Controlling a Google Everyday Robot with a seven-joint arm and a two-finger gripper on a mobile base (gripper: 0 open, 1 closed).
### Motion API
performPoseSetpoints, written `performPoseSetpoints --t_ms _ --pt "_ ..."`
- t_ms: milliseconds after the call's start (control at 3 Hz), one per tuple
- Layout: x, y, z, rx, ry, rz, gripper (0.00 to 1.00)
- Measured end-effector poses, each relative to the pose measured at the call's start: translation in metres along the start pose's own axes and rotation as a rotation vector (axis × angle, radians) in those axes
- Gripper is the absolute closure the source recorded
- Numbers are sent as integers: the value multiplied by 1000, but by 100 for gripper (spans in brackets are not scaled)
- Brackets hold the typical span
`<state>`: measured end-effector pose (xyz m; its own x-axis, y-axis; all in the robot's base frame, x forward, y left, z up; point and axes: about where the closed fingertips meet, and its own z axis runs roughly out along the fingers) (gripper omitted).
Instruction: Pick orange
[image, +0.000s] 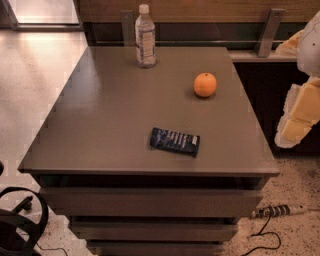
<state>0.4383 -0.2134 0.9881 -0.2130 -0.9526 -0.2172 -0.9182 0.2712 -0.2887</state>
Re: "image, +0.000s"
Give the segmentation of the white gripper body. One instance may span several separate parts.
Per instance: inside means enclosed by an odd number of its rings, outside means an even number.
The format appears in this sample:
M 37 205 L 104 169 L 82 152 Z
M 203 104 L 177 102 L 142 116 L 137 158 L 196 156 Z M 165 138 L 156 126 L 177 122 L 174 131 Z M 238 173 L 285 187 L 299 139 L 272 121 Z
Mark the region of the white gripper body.
M 320 11 L 308 22 L 301 34 L 297 67 L 309 76 L 320 76 Z

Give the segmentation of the yellow white gripper finger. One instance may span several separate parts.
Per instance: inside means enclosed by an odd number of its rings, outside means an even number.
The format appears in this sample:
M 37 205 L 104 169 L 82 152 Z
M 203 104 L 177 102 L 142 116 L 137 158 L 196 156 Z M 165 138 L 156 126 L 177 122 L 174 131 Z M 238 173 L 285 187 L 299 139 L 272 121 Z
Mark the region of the yellow white gripper finger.
M 274 141 L 280 148 L 292 148 L 320 121 L 320 79 L 310 77 L 303 85 L 293 84 L 283 111 Z
M 299 39 L 303 31 L 300 30 L 289 39 L 281 43 L 275 50 L 275 53 L 282 56 L 296 56 L 299 45 Z

